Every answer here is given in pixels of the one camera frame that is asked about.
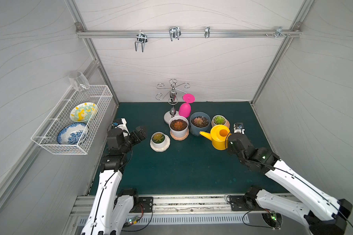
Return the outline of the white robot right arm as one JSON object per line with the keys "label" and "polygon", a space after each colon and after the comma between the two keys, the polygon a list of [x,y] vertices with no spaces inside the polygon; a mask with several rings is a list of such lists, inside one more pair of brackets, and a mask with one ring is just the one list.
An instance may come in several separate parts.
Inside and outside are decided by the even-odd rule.
{"label": "white robot right arm", "polygon": [[274,152],[264,147],[255,148],[244,134],[229,134],[225,146],[249,170],[264,174],[298,198],[298,201],[289,200],[252,186],[243,196],[243,204],[248,210],[262,208],[278,212],[305,225],[313,235],[345,234],[353,209],[348,200],[324,193]]}

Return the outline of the yellow watering can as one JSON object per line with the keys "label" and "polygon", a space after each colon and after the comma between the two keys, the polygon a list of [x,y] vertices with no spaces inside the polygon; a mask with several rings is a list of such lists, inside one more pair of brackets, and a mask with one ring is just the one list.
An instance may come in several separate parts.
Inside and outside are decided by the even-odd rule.
{"label": "yellow watering can", "polygon": [[230,130],[225,125],[216,125],[211,131],[200,131],[200,135],[211,141],[212,146],[217,150],[226,150],[228,137],[231,135]]}

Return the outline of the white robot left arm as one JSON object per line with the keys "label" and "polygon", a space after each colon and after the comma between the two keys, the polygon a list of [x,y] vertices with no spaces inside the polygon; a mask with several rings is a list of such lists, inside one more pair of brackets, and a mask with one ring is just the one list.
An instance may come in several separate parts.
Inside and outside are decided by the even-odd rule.
{"label": "white robot left arm", "polygon": [[134,145],[147,137],[146,127],[138,126],[128,132],[125,124],[108,132],[108,154],[102,158],[99,185],[82,235],[119,235],[129,212],[138,201],[135,189],[123,190],[116,197],[124,169],[129,162],[126,155]]}

